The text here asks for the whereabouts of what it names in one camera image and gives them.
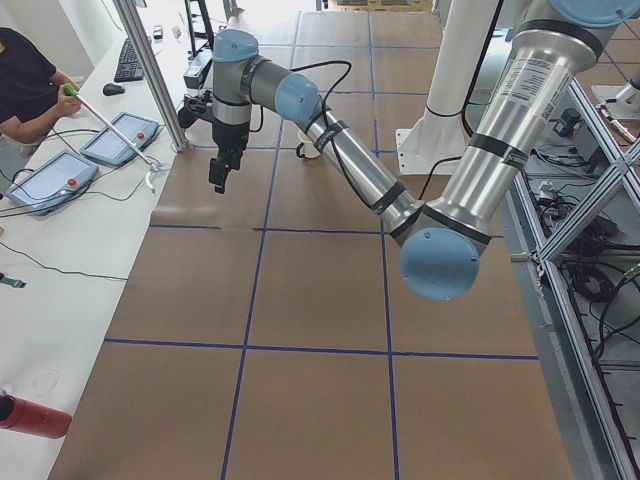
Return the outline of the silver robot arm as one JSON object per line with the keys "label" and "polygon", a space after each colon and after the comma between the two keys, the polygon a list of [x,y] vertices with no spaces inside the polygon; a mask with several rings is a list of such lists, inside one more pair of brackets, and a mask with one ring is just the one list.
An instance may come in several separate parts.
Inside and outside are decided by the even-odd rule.
{"label": "silver robot arm", "polygon": [[296,124],[400,245],[400,270],[416,294],[453,300],[473,285],[490,242],[490,220],[573,78],[593,67],[635,1],[534,1],[512,44],[513,61],[441,196],[412,197],[302,74],[263,57],[250,33],[228,28],[213,44],[209,180],[223,192],[240,166],[251,110]]}

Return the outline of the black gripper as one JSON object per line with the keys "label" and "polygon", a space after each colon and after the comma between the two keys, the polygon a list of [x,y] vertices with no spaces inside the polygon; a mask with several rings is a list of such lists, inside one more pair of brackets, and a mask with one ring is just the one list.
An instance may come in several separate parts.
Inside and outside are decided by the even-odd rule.
{"label": "black gripper", "polygon": [[218,153],[209,163],[209,182],[214,191],[224,194],[231,171],[240,169],[241,158],[249,140],[249,123],[228,124],[219,119],[212,122],[212,139]]}

